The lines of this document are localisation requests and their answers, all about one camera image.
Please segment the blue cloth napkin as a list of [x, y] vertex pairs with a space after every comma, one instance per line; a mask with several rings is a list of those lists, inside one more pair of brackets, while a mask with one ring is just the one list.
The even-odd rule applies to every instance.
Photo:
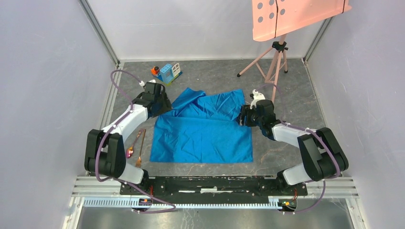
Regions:
[[233, 164], [253, 161], [252, 131], [236, 121], [245, 104], [236, 89], [207, 95], [186, 88], [154, 125], [150, 161]]

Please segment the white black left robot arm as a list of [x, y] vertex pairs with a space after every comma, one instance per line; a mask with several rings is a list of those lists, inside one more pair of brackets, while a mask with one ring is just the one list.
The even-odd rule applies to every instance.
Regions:
[[142, 123], [172, 109], [166, 88], [155, 81], [147, 82], [144, 91], [111, 124], [87, 135], [84, 168], [88, 172], [132, 183], [138, 194], [149, 191], [150, 181], [143, 169], [127, 162], [124, 142]]

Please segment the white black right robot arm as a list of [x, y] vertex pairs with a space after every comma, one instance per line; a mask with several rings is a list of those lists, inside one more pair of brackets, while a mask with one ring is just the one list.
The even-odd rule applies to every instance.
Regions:
[[276, 189], [282, 195], [289, 194], [299, 183], [336, 178], [349, 167], [349, 161], [331, 129], [303, 128], [277, 119], [270, 100], [243, 105], [237, 122], [241, 126], [257, 126], [268, 139], [299, 149], [302, 162], [277, 174]]

